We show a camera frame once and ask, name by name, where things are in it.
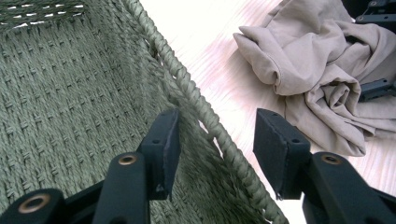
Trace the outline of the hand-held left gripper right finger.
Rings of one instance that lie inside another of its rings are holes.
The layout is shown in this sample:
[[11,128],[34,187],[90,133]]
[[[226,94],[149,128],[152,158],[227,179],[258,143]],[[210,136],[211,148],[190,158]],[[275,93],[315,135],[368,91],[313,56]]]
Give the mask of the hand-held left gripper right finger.
[[311,157],[309,141],[281,115],[258,108],[254,155],[280,200],[299,200],[301,168]]

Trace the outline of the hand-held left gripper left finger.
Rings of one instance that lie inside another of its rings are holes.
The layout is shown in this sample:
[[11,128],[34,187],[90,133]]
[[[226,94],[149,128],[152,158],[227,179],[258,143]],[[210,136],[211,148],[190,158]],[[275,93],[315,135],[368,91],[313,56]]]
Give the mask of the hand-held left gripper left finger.
[[179,111],[169,109],[152,122],[137,150],[146,161],[148,198],[166,200],[172,195],[179,155]]

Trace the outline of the green woven basket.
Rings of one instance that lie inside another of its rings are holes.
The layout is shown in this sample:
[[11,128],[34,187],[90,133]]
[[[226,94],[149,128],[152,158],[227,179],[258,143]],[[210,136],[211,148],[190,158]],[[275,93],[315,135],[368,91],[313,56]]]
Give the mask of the green woven basket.
[[181,155],[154,224],[289,224],[140,0],[0,0],[0,213],[101,181],[172,108]]

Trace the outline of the beige shorts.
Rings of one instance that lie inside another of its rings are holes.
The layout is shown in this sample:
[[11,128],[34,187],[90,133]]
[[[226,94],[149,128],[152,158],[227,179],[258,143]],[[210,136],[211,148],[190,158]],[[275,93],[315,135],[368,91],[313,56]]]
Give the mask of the beige shorts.
[[396,97],[360,102],[365,83],[396,80],[396,34],[353,22],[342,0],[282,0],[234,39],[258,79],[285,99],[285,117],[322,148],[363,156],[396,140]]

